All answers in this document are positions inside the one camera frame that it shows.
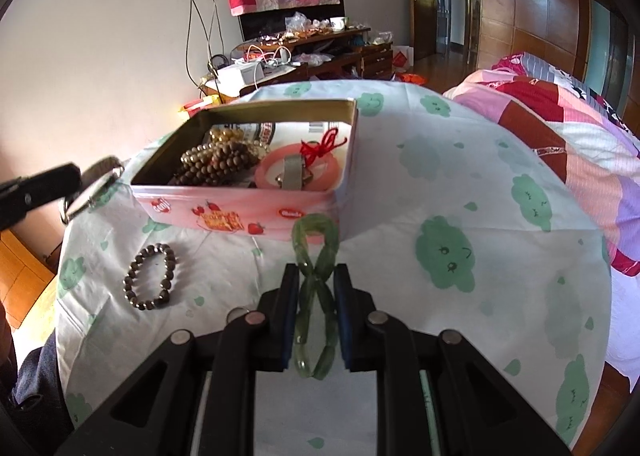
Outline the pink patchwork quilt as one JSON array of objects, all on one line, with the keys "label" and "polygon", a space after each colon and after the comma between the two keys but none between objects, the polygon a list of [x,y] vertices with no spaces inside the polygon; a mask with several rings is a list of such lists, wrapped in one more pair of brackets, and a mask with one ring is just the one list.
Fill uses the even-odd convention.
[{"label": "pink patchwork quilt", "polygon": [[541,156],[604,233],[612,268],[639,275],[639,140],[602,96],[527,52],[477,69],[445,96]]}]

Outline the white printed paper sheet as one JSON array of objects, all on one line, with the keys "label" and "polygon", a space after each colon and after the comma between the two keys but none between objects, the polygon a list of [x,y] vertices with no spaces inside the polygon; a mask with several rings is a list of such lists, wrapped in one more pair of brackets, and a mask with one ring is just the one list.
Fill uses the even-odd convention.
[{"label": "white printed paper sheet", "polygon": [[337,127],[337,141],[349,138],[352,126],[344,122],[260,122],[259,124],[214,124],[208,131],[206,143],[244,142],[252,146],[258,157],[280,147],[300,142],[319,142],[329,128]]}]

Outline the silver wristwatch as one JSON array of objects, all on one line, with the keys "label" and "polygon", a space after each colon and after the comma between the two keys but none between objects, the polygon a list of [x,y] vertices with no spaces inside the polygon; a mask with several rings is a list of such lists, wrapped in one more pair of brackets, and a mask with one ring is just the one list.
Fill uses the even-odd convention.
[{"label": "silver wristwatch", "polygon": [[314,179],[314,174],[304,166],[300,154],[288,155],[283,161],[283,171],[276,181],[282,190],[302,190]]}]

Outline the wooden tv cabinet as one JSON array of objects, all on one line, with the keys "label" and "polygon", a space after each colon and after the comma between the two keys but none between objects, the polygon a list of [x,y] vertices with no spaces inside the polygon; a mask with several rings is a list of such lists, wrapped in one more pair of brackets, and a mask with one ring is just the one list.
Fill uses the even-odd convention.
[{"label": "wooden tv cabinet", "polygon": [[[201,78],[202,95],[218,94],[221,104],[249,94],[261,86],[331,79],[388,79],[392,73],[393,34],[356,26],[318,30],[306,34],[282,32],[245,41],[228,55],[210,60],[212,71]],[[260,63],[264,78],[240,90],[222,88],[217,72],[234,63]]]}]

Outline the white box appliance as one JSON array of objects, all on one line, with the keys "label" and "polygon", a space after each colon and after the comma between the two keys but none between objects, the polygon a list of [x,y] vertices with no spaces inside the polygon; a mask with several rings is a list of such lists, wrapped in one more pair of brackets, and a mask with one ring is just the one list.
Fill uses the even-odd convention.
[{"label": "white box appliance", "polygon": [[217,72],[218,83],[222,88],[240,90],[244,86],[258,83],[264,78],[260,63],[234,63]]}]

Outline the wooden wardrobe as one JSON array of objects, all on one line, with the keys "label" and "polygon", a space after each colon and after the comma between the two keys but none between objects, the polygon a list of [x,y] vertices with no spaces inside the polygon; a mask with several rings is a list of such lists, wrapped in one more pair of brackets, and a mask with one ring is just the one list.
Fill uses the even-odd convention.
[{"label": "wooden wardrobe", "polygon": [[437,0],[436,53],[412,71],[442,93],[527,52],[586,83],[639,129],[639,31],[623,0]]}]

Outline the white bed sheet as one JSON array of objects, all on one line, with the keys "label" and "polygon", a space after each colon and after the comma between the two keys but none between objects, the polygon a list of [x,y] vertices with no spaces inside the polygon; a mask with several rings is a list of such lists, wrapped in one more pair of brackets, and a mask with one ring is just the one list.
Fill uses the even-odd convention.
[{"label": "white bed sheet", "polygon": [[611,278],[611,325],[605,361],[628,380],[632,391],[639,380],[639,276],[627,276],[611,268]]}]

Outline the red knotted string charm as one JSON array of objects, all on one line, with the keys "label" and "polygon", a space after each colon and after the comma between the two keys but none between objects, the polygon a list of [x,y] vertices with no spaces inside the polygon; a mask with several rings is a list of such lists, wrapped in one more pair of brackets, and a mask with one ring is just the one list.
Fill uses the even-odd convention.
[{"label": "red knotted string charm", "polygon": [[337,127],[329,128],[319,142],[300,142],[299,153],[304,166],[310,168],[318,159],[347,144],[348,138],[337,141]]}]

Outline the red yellow carton box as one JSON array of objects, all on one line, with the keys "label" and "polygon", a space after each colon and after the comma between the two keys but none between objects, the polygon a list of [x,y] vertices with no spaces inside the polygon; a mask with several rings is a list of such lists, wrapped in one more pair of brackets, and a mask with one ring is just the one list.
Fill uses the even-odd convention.
[{"label": "red yellow carton box", "polygon": [[198,112],[202,110],[209,110],[217,107],[221,104],[221,99],[218,94],[205,95],[202,98],[198,98],[196,101],[184,104],[180,108],[180,112],[184,112],[189,118],[193,118]]}]

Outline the pink cookie tin box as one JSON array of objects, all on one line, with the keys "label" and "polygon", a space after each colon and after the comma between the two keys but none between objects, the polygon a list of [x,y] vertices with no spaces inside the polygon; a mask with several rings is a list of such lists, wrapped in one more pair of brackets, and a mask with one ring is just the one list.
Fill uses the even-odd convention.
[{"label": "pink cookie tin box", "polygon": [[[276,177],[299,144],[258,157],[244,142],[206,143],[214,124],[344,122],[352,126],[346,145],[318,159],[314,179],[302,190],[282,190]],[[163,224],[206,232],[287,239],[308,214],[334,221],[344,213],[358,110],[355,100],[275,100],[202,110],[175,131],[131,181],[134,197]]]}]

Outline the white green patterned tablecloth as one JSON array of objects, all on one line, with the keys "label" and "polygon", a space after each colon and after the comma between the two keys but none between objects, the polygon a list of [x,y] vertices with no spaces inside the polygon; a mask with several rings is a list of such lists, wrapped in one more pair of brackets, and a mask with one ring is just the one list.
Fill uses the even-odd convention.
[{"label": "white green patterned tablecloth", "polygon": [[[611,276],[602,233],[542,159],[412,84],[313,81],[255,98],[355,100],[338,260],[411,327],[459,329],[574,444],[603,369]],[[112,186],[68,227],[58,276],[58,364],[73,423],[172,330],[211,332],[293,258],[288,240],[160,223],[127,182]]]}]

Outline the black television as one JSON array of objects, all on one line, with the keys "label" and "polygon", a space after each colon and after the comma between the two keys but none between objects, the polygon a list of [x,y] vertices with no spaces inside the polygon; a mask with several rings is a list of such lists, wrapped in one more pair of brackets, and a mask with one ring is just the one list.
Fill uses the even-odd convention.
[{"label": "black television", "polygon": [[310,20],[330,20],[333,17],[346,14],[345,3],[344,0],[341,0],[340,4],[288,8],[287,10],[258,12],[233,17],[239,20],[241,36],[247,41],[284,31],[286,21],[297,13]]}]

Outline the thin silver bangle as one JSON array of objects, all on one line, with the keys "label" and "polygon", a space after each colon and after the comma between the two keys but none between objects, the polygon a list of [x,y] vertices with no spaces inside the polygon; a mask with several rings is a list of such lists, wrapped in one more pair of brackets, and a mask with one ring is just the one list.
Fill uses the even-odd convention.
[{"label": "thin silver bangle", "polygon": [[94,208],[101,195],[120,179],[124,171],[125,166],[119,158],[107,156],[81,172],[80,187],[62,201],[61,222],[68,225],[85,210]]}]

